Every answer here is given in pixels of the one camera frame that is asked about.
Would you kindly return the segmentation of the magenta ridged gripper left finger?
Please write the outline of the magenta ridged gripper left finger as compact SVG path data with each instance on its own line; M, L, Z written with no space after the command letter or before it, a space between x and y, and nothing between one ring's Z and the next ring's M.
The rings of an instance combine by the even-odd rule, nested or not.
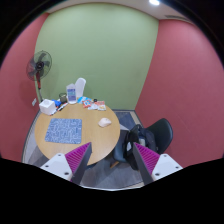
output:
M86 170L91 153L92 144L86 143L66 154L57 153L42 165L41 168L79 185Z

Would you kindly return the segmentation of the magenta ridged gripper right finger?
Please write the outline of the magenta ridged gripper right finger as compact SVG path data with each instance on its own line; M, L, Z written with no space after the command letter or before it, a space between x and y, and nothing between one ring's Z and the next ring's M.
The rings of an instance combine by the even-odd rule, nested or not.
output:
M133 154L145 185L182 169L168 154L159 155L138 143L133 144Z

